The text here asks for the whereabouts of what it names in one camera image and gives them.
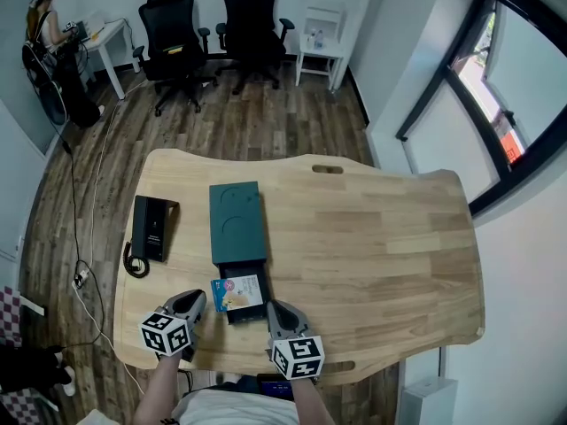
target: person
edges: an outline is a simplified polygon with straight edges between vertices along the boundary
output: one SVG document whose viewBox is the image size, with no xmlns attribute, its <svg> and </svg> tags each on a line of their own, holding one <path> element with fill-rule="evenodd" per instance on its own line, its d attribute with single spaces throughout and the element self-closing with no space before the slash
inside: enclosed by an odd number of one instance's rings
<svg viewBox="0 0 567 425">
<path fill-rule="evenodd" d="M 51 9 L 53 0 L 32 0 L 27 11 L 27 39 L 37 40 L 56 59 L 53 79 L 62 89 L 63 102 L 70 120 L 81 128 L 94 125 L 105 111 L 87 97 L 81 82 L 74 53 L 77 33 L 73 28 L 65 33 L 58 25 L 58 15 Z"/>
<path fill-rule="evenodd" d="M 215 386 L 196 390 L 174 407 L 182 352 L 159 360 L 134 415 L 135 425 L 334 425 L 309 378 L 291 381 L 295 403 Z"/>
<path fill-rule="evenodd" d="M 68 397 L 75 393 L 74 370 L 63 362 L 61 348 L 15 348 L 0 345 L 0 393 L 33 388 L 46 391 L 56 384 Z"/>
</svg>

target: window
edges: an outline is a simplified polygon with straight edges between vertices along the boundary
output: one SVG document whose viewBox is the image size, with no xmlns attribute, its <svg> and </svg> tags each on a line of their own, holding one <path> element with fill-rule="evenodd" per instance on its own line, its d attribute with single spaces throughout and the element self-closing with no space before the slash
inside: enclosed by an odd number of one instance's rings
<svg viewBox="0 0 567 425">
<path fill-rule="evenodd" d="M 446 81 L 500 177 L 470 203 L 503 199 L 567 143 L 567 23 L 538 0 L 474 0 L 459 34 L 397 137 Z"/>
</svg>

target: bottle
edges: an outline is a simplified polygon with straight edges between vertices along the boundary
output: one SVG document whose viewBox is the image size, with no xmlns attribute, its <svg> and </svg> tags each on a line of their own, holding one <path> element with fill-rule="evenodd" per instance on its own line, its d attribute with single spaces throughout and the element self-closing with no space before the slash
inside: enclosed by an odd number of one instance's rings
<svg viewBox="0 0 567 425">
<path fill-rule="evenodd" d="M 317 36 L 315 37 L 315 48 L 316 49 L 322 49 L 322 41 L 323 41 L 322 30 L 319 30 L 317 32 Z"/>
<path fill-rule="evenodd" d="M 311 35 L 309 35 L 307 37 L 307 48 L 308 49 L 313 49 L 315 47 L 315 37 L 316 37 L 315 29 L 312 29 Z"/>
</svg>

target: chair armrest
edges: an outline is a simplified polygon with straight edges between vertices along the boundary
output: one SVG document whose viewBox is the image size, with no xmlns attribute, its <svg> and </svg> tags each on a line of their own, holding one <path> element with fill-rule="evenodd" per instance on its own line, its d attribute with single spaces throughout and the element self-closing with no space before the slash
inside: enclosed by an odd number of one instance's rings
<svg viewBox="0 0 567 425">
<path fill-rule="evenodd" d="M 209 54 L 209 41 L 206 38 L 211 34 L 211 30 L 209 30 L 206 27 L 202 27 L 197 31 L 201 35 L 201 37 L 203 38 L 203 50 L 205 51 L 205 55 L 208 55 Z"/>
<path fill-rule="evenodd" d="M 144 48 L 145 46 L 136 47 L 132 52 L 132 57 L 138 59 L 144 59 L 144 56 L 142 55 L 144 53 Z"/>
<path fill-rule="evenodd" d="M 289 19 L 280 19 L 280 22 L 282 22 L 283 25 L 282 36 L 280 37 L 283 43 L 285 41 L 285 36 L 287 35 L 287 31 L 293 30 L 295 26 L 293 25 L 293 22 L 291 22 Z"/>
<path fill-rule="evenodd" d="M 221 49 L 226 50 L 227 47 L 224 45 L 224 35 L 227 34 L 227 24 L 216 24 L 216 34 L 219 36 Z"/>
</svg>

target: wooden floor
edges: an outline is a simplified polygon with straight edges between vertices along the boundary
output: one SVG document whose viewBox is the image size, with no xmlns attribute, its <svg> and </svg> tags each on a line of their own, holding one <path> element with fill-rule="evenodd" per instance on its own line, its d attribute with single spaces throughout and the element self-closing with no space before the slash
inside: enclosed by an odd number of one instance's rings
<svg viewBox="0 0 567 425">
<path fill-rule="evenodd" d="M 211 73 L 216 64 L 207 66 Z M 115 114 L 100 170 L 94 219 L 93 271 L 103 295 L 105 333 L 113 335 L 113 302 L 120 245 L 148 153 L 157 148 L 178 148 L 201 156 L 258 160 L 298 156 L 304 153 L 345 156 L 370 164 L 364 119 L 351 83 L 335 95 L 319 76 L 302 76 L 294 84 L 294 67 L 278 72 L 279 90 L 266 82 L 250 82 L 241 96 L 233 97 L 234 73 L 225 73 L 220 86 L 198 92 L 200 114 L 187 105 L 183 93 L 166 104 L 161 117 L 152 107 L 157 102 L 153 86 L 143 83 L 144 73 L 120 74 L 122 87 L 132 89 Z M 93 99 L 106 105 L 104 120 L 78 130 L 69 125 L 65 137 L 74 150 L 77 197 L 77 236 L 81 258 L 90 261 L 90 211 L 95 176 L 106 131 L 111 123 L 116 95 L 108 81 L 93 87 Z M 56 149 L 43 178 L 27 229 L 21 290 L 31 300 L 48 307 L 48 317 L 34 319 L 27 327 L 27 343 L 37 346 L 88 342 L 96 335 L 71 287 L 77 259 L 74 248 L 71 161 Z M 81 290 L 95 317 L 102 319 L 93 281 Z M 50 419 L 76 423 L 96 408 L 119 423 L 130 423 L 140 399 L 134 383 L 114 357 L 109 344 L 75 346 L 64 352 L 77 373 L 77 394 L 54 396 L 62 408 Z M 130 368 L 145 388 L 150 372 Z M 208 373 L 196 373 L 208 379 Z M 323 387 L 322 394 L 337 424 L 394 423 L 398 389 L 398 366 L 392 366 L 355 385 Z"/>
</svg>

